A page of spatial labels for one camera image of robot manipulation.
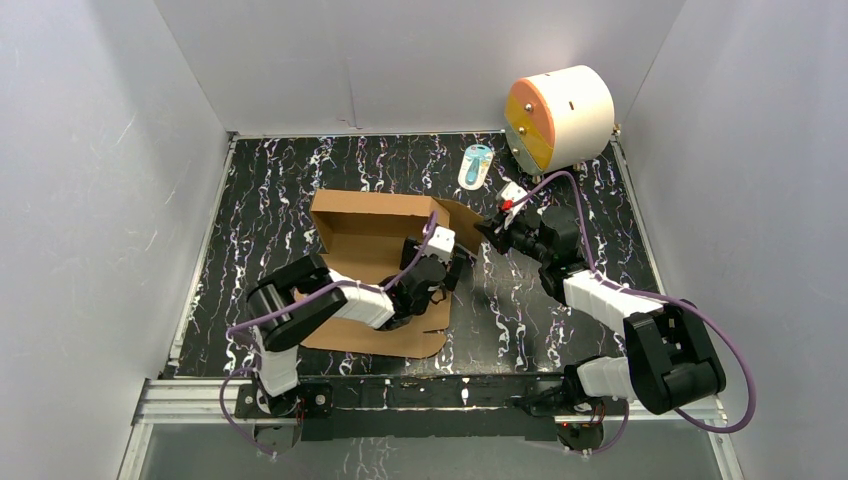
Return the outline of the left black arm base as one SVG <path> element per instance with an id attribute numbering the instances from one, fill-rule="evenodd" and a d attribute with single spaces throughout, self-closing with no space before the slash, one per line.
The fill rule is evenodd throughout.
<path id="1" fill-rule="evenodd" d="M 226 413 L 233 425 L 239 427 L 244 424 L 250 427 L 240 432 L 256 447 L 259 455 L 276 459 L 284 447 L 277 440 L 261 440 L 260 434 L 264 431 L 278 431 L 282 427 L 282 424 L 278 424 L 280 420 L 293 420 L 297 438 L 291 445 L 295 445 L 307 419 L 330 417 L 332 394 L 333 388 L 329 383 L 307 382 L 273 396 L 263 386 L 259 375 L 252 373 L 249 382 L 239 387 L 235 406 L 226 410 Z"/>

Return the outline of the brown cardboard box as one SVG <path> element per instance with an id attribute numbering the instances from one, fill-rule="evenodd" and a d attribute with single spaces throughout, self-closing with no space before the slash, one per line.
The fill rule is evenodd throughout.
<path id="1" fill-rule="evenodd" d="M 422 237 L 431 212 L 437 223 L 456 233 L 456 243 L 476 254 L 482 235 L 473 224 L 482 219 L 470 207 L 428 195 L 320 189 L 310 214 L 325 249 L 327 265 L 338 273 L 377 284 L 400 271 L 406 238 Z M 334 317 L 304 342 L 303 347 L 393 357 L 424 359 L 446 343 L 451 300 L 429 306 L 426 313 L 391 331 L 374 330 L 360 322 Z"/>

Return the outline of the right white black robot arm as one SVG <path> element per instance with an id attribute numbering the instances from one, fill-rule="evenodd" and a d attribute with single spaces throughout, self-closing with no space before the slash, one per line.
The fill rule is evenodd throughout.
<path id="1" fill-rule="evenodd" d="M 501 211 L 474 227 L 498 253 L 516 250 L 539 262 L 550 297 L 623 337 L 624 356 L 565 367 L 561 395 L 571 411 L 587 414 L 603 397 L 616 397 L 663 414 L 724 390 L 725 372 L 703 322 L 680 306 L 603 284 L 589 268 L 574 209 Z"/>

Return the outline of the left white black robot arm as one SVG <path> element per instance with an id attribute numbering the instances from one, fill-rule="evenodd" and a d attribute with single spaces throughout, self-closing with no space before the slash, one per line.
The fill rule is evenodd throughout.
<path id="1" fill-rule="evenodd" d="M 299 400 L 298 348 L 332 318 L 376 331 L 393 331 L 423 316 L 454 291 L 468 252 L 455 246 L 446 253 L 413 237 L 404 241 L 400 272 L 380 283 L 365 284 L 329 267 L 317 254 L 281 267 L 253 288 L 247 308 L 253 319 L 275 316 L 249 328 L 257 342 L 260 403 L 275 416 L 294 411 Z"/>

